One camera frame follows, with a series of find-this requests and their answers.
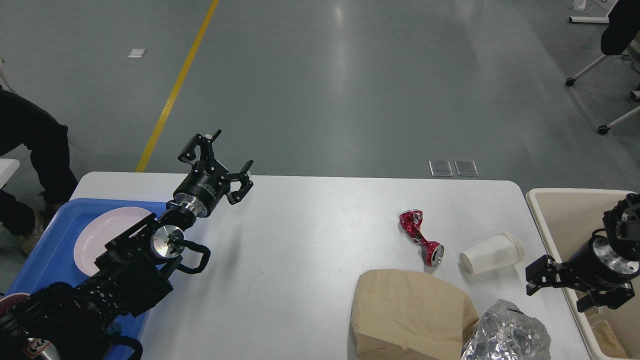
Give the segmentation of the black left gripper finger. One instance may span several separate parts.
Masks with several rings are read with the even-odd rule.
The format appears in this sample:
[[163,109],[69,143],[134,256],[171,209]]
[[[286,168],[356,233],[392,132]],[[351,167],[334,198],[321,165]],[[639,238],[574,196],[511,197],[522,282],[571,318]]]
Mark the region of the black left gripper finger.
[[179,153],[178,161],[190,165],[190,173],[219,173],[222,164],[215,158],[213,142],[222,134],[218,129],[213,135],[196,133]]
[[[248,160],[239,172],[227,173],[224,176],[224,195],[230,205],[241,202],[244,197],[252,189],[254,183],[250,179],[250,168],[253,166],[254,160]],[[231,189],[231,184],[239,183],[236,190]]]

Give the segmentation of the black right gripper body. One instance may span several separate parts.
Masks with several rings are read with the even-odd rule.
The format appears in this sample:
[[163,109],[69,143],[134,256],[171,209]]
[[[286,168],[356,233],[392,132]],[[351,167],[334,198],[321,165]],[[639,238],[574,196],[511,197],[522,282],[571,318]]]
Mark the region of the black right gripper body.
[[603,235],[592,235],[565,265],[571,288],[579,292],[609,292],[639,276],[639,262],[617,254]]

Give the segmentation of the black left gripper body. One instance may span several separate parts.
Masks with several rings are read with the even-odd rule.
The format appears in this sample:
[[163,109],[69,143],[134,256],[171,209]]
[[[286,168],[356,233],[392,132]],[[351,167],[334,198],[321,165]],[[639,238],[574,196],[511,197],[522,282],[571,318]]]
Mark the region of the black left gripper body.
[[192,169],[173,193],[173,200],[166,203],[166,209],[184,207],[195,217],[211,215],[222,198],[233,204],[231,195],[231,173]]

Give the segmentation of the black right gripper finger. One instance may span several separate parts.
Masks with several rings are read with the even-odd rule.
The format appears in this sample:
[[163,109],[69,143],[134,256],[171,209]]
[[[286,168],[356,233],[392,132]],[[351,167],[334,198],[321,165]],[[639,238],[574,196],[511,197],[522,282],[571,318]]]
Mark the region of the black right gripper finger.
[[617,310],[635,296],[633,285],[624,283],[612,291],[589,290],[585,296],[576,301],[576,309],[579,313],[585,313],[594,307],[605,306],[611,310]]
[[566,288],[570,285],[570,268],[546,254],[525,267],[525,279],[528,296],[544,288]]

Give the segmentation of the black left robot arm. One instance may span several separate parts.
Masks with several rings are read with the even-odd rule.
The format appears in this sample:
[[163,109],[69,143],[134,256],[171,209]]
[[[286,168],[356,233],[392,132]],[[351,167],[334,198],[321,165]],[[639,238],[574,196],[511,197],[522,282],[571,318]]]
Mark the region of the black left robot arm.
[[102,360],[113,346],[143,354],[141,342],[110,331],[120,316],[137,317],[172,290],[174,271],[201,273],[211,251],[187,240],[185,231],[211,215],[222,198],[231,205],[253,187],[247,161],[231,173],[215,158],[221,134],[195,134],[178,156],[190,165],[160,216],[151,213],[105,244],[94,264],[98,271],[79,285],[54,282],[1,312],[3,360]]

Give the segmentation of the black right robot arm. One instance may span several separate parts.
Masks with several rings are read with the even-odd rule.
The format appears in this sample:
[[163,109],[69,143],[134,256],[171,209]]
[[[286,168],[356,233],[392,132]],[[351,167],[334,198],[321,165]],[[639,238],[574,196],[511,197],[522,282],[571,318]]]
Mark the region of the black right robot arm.
[[632,280],[640,273],[639,195],[626,194],[603,213],[602,223],[567,262],[546,254],[528,265],[526,294],[548,287],[582,292],[576,301],[580,313],[602,306],[617,310],[631,300]]

